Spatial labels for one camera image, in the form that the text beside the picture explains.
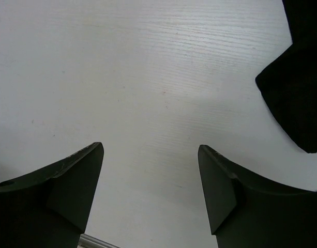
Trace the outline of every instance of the black fabric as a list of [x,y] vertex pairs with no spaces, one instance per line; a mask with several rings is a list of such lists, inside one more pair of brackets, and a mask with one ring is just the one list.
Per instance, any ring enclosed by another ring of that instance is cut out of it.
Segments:
[[293,44],[257,77],[275,119],[304,151],[317,152],[317,1],[283,0]]

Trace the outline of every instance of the wood grain texture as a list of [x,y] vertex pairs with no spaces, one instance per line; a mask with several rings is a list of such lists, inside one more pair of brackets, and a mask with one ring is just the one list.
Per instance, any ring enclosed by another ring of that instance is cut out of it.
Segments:
[[254,82],[290,44],[280,0],[0,0],[0,181],[101,141],[89,235],[216,247],[200,144],[317,189]]

